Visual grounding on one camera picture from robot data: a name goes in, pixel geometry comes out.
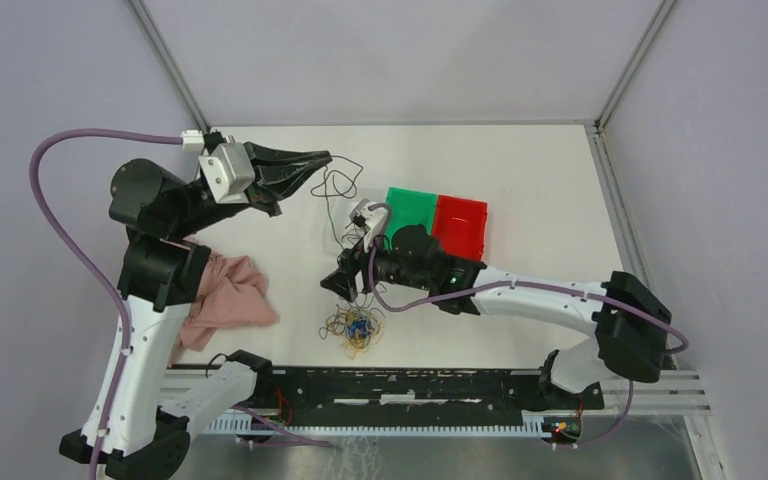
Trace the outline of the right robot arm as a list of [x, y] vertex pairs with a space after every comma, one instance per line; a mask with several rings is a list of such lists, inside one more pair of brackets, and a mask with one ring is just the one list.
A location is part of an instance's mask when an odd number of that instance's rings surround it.
[[353, 302], [379, 283], [424, 291], [424, 303], [449, 314], [520, 317], [583, 334], [582, 342], [550, 353], [543, 365], [537, 392], [551, 408], [566, 406], [612, 376], [656, 383], [669, 355], [669, 310], [627, 272], [615, 271], [603, 282], [516, 275], [451, 255], [422, 226], [412, 225], [391, 240], [358, 240], [340, 253], [336, 269], [320, 285]]

